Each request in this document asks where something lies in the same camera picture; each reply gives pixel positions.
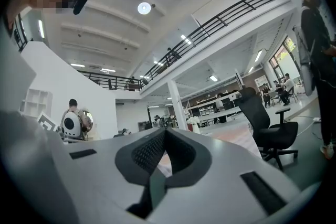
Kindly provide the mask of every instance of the white desk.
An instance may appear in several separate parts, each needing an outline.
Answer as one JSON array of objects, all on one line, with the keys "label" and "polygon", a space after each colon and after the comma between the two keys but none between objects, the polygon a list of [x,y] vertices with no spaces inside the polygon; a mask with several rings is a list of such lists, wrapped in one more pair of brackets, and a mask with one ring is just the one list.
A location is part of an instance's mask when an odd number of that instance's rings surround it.
[{"label": "white desk", "polygon": [[240,111],[240,108],[238,106],[236,106],[235,108],[232,108],[232,109],[223,110],[223,111],[220,111],[220,112],[217,112],[217,113],[211,113],[211,114],[206,115],[206,116],[200,116],[200,117],[198,117],[198,119],[200,121],[211,120],[211,119],[214,119],[214,118],[217,118],[217,117],[237,113],[239,111]]}]

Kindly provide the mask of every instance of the gray floor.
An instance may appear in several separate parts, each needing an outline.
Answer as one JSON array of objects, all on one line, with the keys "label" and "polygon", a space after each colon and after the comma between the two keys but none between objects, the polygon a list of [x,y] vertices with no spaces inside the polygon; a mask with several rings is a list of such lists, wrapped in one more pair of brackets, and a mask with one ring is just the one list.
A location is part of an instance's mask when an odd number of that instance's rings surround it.
[{"label": "gray floor", "polygon": [[[313,183],[321,181],[329,163],[320,152],[320,146],[322,145],[322,140],[320,140],[321,125],[314,123],[308,127],[312,123],[312,118],[305,118],[319,116],[320,109],[318,100],[316,99],[308,106],[307,110],[291,120],[299,123],[299,136],[297,136],[293,146],[289,148],[299,151],[298,158],[294,160],[292,154],[280,156],[284,173],[288,175],[300,189],[305,189]],[[277,166],[274,159],[270,160],[269,163]]]}]

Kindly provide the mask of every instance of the chair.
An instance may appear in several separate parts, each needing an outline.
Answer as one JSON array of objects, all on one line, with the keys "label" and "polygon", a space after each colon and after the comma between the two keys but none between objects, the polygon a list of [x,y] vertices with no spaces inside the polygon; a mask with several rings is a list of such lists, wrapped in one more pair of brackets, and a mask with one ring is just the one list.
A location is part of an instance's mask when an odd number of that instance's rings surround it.
[{"label": "chair", "polygon": [[278,94],[276,92],[269,92],[269,97],[271,98],[272,101],[272,106],[275,106],[274,99],[276,98]]},{"label": "chair", "polygon": [[295,98],[299,101],[298,96],[294,92],[294,87],[290,88],[289,91],[288,91],[288,98],[290,98],[290,97],[294,98],[295,103],[296,103]]},{"label": "chair", "polygon": [[278,110],[275,114],[280,114],[280,124],[269,126],[270,118],[256,91],[249,87],[240,90],[240,93],[242,95],[239,107],[253,127],[253,138],[257,146],[262,147],[261,152],[266,154],[264,160],[275,158],[279,169],[283,170],[279,155],[294,154],[294,158],[298,156],[297,150],[285,151],[294,143],[299,127],[297,122],[283,121],[283,114],[290,108]]}]

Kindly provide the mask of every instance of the railing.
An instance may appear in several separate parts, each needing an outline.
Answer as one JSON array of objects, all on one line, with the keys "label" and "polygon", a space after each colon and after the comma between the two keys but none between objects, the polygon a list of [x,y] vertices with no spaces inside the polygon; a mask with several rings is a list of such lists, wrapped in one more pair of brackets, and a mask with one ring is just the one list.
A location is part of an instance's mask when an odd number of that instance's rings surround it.
[{"label": "railing", "polygon": [[185,37],[171,51],[163,56],[145,75],[147,82],[178,61],[182,56],[202,43],[205,39],[228,26],[233,21],[274,0],[241,0],[199,26]]},{"label": "railing", "polygon": [[18,15],[18,18],[14,19],[14,39],[19,47],[19,52],[21,52],[28,43],[25,30],[23,29],[21,15]]},{"label": "railing", "polygon": [[100,74],[86,71],[78,71],[96,84],[109,90],[139,91],[143,87],[141,80],[113,76],[109,74]]}]

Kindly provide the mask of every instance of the fluorescent light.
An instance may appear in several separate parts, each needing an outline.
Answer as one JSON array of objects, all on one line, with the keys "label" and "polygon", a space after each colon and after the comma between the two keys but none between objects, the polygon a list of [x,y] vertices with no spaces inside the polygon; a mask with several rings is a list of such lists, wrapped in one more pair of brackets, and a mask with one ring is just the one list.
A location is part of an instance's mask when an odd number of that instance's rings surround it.
[{"label": "fluorescent light", "polygon": [[72,65],[73,67],[85,67],[85,66],[83,66],[83,65],[78,65],[78,64],[76,64],[76,63],[71,63],[71,65]]},{"label": "fluorescent light", "polygon": [[259,57],[260,57],[261,54],[262,54],[262,50],[260,50],[260,51],[258,52],[257,58],[256,58],[256,60],[255,60],[254,62],[258,61],[258,59],[259,59]]},{"label": "fluorescent light", "polygon": [[108,71],[108,72],[115,72],[115,70],[111,70],[111,69],[106,69],[106,68],[102,68],[102,71]]},{"label": "fluorescent light", "polygon": [[140,14],[148,14],[151,11],[151,5],[147,2],[142,2],[138,5],[138,12]]},{"label": "fluorescent light", "polygon": [[40,34],[41,34],[42,38],[44,38],[44,31],[43,31],[43,25],[42,25],[41,20],[38,20],[38,26],[40,28]]},{"label": "fluorescent light", "polygon": [[211,76],[210,78],[215,82],[218,81],[218,79],[215,76]]}]

